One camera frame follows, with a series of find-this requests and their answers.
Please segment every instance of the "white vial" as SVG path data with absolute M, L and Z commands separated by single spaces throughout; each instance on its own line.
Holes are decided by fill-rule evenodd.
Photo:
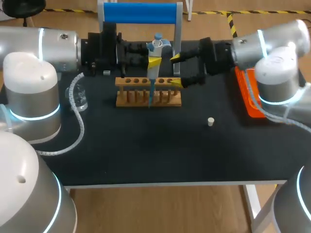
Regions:
M 208 126 L 212 126 L 213 124 L 214 124 L 214 118 L 212 118 L 212 117 L 209 117 L 208 119 L 207 119 L 207 124 L 208 124 Z

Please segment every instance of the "blue bar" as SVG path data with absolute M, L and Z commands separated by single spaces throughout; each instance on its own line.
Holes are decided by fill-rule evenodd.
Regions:
M 104 21 L 111 23 L 176 24 L 176 4 L 105 2 Z

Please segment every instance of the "white coiled cable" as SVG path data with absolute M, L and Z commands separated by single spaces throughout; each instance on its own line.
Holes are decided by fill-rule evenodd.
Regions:
M 74 97 L 73 97 L 73 89 L 75 87 L 75 85 L 77 84 L 77 82 L 82 79 L 84 77 L 84 74 L 81 73 L 81 74 L 78 74 L 71 82 L 70 84 L 70 87 L 69 87 L 69 102 L 70 102 L 70 105 L 71 105 L 71 108 L 74 112 L 74 114 L 76 115 L 77 117 L 77 120 L 79 122 L 79 125 L 80 125 L 80 135 L 79 137 L 77 138 L 77 140 L 69 147 L 65 148 L 65 149 L 62 149 L 62 150 L 59 150 L 59 151 L 54 151 L 54 152 L 47 152 L 47 151 L 39 151 L 39 150 L 36 150 L 37 154 L 39 155 L 44 155 L 44 156 L 55 156 L 55 155 L 60 155 L 60 154 L 64 154 L 70 150 L 72 150 L 73 148 L 75 148 L 82 140 L 83 138 L 83 135 L 84 135 L 84 123 L 83 123 L 83 120 L 80 116 L 80 113 L 76 107 L 76 104 L 74 102 Z
M 292 119 L 287 119 L 286 117 L 283 117 L 283 116 L 277 116 L 277 115 L 274 115 L 274 114 L 271 114 L 271 113 L 268 113 L 267 111 L 263 110 L 263 108 L 257 103 L 256 99 L 255 99 L 255 96 L 254 96 L 254 92 L 253 92 L 253 89 L 252 89 L 252 86 L 251 86 L 251 83 L 249 81 L 249 78 L 248 78 L 248 74 L 247 74 L 247 71 L 245 70 L 244 71 L 244 74 L 245 74 L 245 77 L 246 77 L 246 82 L 247 82 L 247 88 L 249 90 L 249 93 L 251 95 L 251 98 L 252 98 L 252 101 L 254 103 L 254 105 L 258 108 L 259 111 L 261 111 L 263 114 L 265 114 L 267 117 L 269 118 L 272 118 L 272 119 L 275 119 L 277 121 L 280 121 L 280 122 L 283 122 L 283 123 L 286 123 L 286 124 L 293 124 L 293 125 L 296 125 L 306 131 L 308 131 L 309 133 L 311 133 L 311 128 L 296 121 L 296 120 L 292 120 Z

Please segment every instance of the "black table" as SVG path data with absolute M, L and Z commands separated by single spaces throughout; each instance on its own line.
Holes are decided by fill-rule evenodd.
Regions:
M 190 49 L 197 42 L 184 42 Z M 160 76 L 171 77 L 170 50 Z M 196 60 L 181 65 L 181 76 L 196 74 Z M 247 115 L 234 73 L 208 77 L 204 86 L 181 91 L 182 107 L 116 108 L 114 77 L 86 77 L 86 133 L 72 151 L 43 157 L 63 185 L 280 181 L 309 158 L 310 135 L 298 127 Z M 55 151 L 73 143 L 79 126 L 65 99 L 75 75 L 59 82 L 62 127 L 38 150 Z M 128 76 L 145 77 L 132 69 Z M 0 102 L 6 103 L 4 91 Z M 207 118 L 215 123 L 207 126 Z

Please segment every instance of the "orange tray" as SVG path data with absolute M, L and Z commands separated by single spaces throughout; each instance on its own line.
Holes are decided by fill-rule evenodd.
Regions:
M 257 103 L 261 106 L 261 101 L 259 99 L 259 91 L 257 88 L 257 82 L 255 79 L 255 70 L 248 69 L 246 72 L 248 74 L 249 81 L 252 85 L 252 89 L 253 89 L 255 98 L 257 100 Z M 240 87 L 243 100 L 244 100 L 244 104 L 245 104 L 248 114 L 253 118 L 265 118 L 265 115 L 256 108 L 256 106 L 254 105 L 254 102 L 252 101 L 252 98 L 247 88 L 244 71 L 241 71 L 239 70 L 239 68 L 235 67 L 235 73 L 238 79 L 239 87 Z

